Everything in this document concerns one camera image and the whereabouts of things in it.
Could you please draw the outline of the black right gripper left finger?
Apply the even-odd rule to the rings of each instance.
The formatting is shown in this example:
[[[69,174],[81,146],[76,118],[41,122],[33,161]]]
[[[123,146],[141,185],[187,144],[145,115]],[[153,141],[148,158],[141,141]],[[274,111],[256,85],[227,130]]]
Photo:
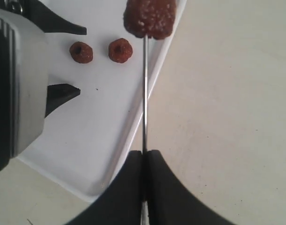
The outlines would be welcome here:
[[[141,221],[141,151],[130,151],[108,188],[69,225],[139,225]]]

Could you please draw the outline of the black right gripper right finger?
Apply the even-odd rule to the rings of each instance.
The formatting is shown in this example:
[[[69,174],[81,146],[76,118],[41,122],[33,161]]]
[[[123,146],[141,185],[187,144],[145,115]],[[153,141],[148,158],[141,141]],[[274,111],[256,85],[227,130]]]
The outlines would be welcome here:
[[[158,150],[146,154],[146,191],[151,225],[230,225],[197,199],[175,176]]]

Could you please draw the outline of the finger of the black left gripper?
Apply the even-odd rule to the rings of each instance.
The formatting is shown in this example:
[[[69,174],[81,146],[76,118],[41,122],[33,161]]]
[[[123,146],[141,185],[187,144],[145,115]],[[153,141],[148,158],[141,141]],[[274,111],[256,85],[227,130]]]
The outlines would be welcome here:
[[[45,117],[80,94],[80,89],[67,83],[49,85],[47,87]]]
[[[28,1],[28,19],[45,33],[87,34],[86,27],[65,20],[39,0]]]

